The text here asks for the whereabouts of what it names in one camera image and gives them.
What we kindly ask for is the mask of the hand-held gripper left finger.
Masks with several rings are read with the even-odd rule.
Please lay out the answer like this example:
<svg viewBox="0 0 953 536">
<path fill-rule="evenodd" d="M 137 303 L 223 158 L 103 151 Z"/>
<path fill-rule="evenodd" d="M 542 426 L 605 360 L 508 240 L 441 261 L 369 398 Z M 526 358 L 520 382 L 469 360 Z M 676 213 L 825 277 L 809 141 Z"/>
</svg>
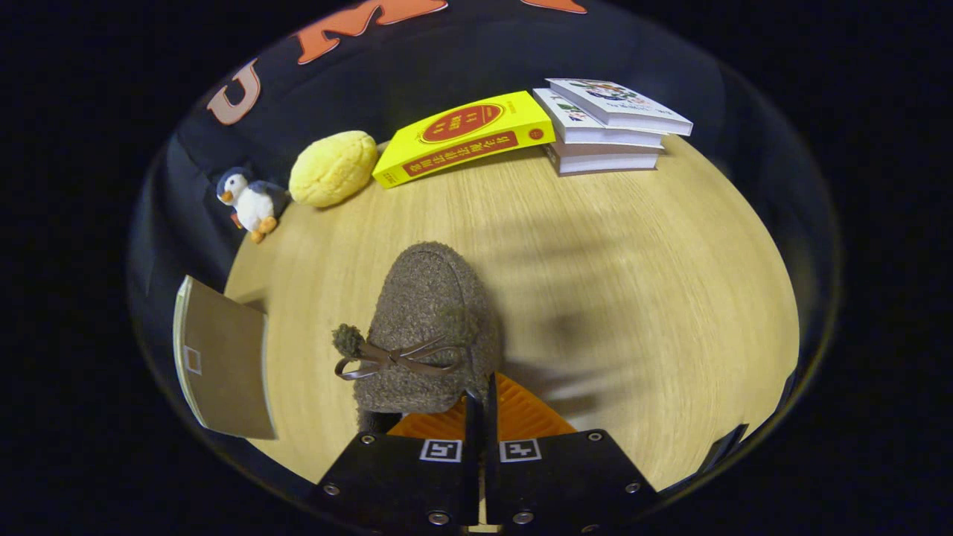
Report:
<svg viewBox="0 0 953 536">
<path fill-rule="evenodd" d="M 479 518 L 482 412 L 465 395 L 462 438 L 356 434 L 310 492 L 351 533 L 466 533 Z"/>
</svg>

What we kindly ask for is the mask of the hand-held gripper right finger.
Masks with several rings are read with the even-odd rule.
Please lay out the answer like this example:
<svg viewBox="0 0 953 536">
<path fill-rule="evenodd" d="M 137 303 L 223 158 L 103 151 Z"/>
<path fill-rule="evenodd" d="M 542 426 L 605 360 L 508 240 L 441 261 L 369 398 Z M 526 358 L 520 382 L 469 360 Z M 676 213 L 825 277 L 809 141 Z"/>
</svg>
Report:
<svg viewBox="0 0 953 536">
<path fill-rule="evenodd" d="M 617 533 L 660 503 L 608 431 L 575 430 L 504 374 L 486 418 L 486 515 L 503 533 Z"/>
</svg>

